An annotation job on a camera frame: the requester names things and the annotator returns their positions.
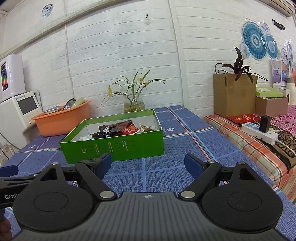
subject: glass jar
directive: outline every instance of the glass jar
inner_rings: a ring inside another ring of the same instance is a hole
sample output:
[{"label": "glass jar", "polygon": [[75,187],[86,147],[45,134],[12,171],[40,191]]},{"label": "glass jar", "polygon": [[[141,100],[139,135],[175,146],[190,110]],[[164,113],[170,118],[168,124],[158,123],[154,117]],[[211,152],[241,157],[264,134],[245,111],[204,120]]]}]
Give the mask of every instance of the glass jar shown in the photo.
[{"label": "glass jar", "polygon": [[135,94],[135,96],[133,96],[132,94],[124,95],[123,110],[125,113],[145,109],[146,108],[142,100],[141,93],[137,93]]}]

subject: display screen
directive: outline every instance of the display screen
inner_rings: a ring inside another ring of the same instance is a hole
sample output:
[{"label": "display screen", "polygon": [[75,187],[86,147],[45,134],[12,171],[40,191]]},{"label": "display screen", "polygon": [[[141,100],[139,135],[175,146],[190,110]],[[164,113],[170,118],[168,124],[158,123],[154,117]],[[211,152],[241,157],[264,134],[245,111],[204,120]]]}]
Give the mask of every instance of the display screen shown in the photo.
[{"label": "display screen", "polygon": [[8,89],[7,73],[6,73],[6,62],[3,65],[1,65],[1,82],[2,82],[3,90]]},{"label": "display screen", "polygon": [[20,110],[22,111],[23,115],[29,113],[30,111],[32,111],[34,109],[37,109],[37,105],[35,103],[33,96],[22,99],[22,100],[18,101],[17,103],[19,104]]}]

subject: ceiling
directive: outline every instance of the ceiling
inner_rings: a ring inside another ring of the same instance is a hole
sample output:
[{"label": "ceiling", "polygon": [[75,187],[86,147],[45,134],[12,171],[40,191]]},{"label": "ceiling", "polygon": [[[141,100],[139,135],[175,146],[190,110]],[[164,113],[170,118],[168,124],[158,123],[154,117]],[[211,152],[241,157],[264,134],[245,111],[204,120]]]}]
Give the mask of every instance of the ceiling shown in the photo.
[{"label": "ceiling", "polygon": [[9,12],[22,0],[0,0],[0,10]]}]

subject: blue tablecloth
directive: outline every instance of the blue tablecloth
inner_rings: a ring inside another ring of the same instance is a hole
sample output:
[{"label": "blue tablecloth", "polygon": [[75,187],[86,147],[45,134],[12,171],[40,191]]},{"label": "blue tablecloth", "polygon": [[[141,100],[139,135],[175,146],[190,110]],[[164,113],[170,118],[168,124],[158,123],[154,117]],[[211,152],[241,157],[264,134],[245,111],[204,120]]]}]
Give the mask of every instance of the blue tablecloth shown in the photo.
[{"label": "blue tablecloth", "polygon": [[[283,201],[284,210],[277,230],[290,240],[296,238],[296,207],[245,154],[182,106],[158,108],[155,112],[163,128],[165,155],[113,162],[103,180],[110,188],[118,194],[122,191],[178,193],[193,181],[184,167],[184,156],[188,152],[203,161],[213,159],[223,166],[235,166],[238,161],[244,161]],[[5,165],[16,164],[19,176],[38,172],[52,162],[69,166],[59,145],[64,137],[39,137],[16,153]],[[6,209],[5,216],[10,220],[15,235],[20,228],[12,208]]]}]

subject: gray gripper base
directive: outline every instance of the gray gripper base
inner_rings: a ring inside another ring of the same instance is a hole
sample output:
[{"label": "gray gripper base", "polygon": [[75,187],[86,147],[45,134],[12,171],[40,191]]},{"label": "gray gripper base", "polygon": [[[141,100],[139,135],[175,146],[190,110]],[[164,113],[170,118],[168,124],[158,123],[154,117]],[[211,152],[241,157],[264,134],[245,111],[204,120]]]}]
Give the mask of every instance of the gray gripper base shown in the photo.
[{"label": "gray gripper base", "polygon": [[81,225],[59,233],[23,230],[14,241],[284,241],[276,231],[239,234],[224,230],[204,217],[196,203],[174,193],[123,193],[103,202]]}]

